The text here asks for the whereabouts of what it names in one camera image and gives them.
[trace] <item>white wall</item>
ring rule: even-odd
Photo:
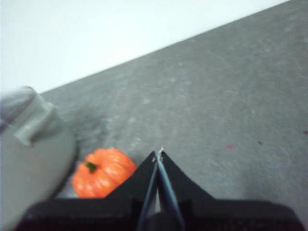
[[[1,90],[43,92],[286,0],[2,0]]]

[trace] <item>gray carpet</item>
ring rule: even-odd
[[[79,160],[165,146],[214,197],[282,203],[308,227],[307,12],[292,0],[43,96]],[[76,197],[70,179],[58,197]]]

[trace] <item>pumpkin stem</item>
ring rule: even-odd
[[[86,162],[86,167],[89,169],[90,173],[93,173],[96,170],[97,165],[88,161]]]

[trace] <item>red stain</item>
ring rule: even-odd
[[[227,150],[231,150],[231,149],[234,149],[234,148],[235,148],[235,146],[233,144],[231,144],[231,143],[226,144]]]

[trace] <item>small pumpkin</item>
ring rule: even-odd
[[[78,165],[72,184],[81,198],[105,197],[135,170],[134,162],[119,149],[97,149]]]

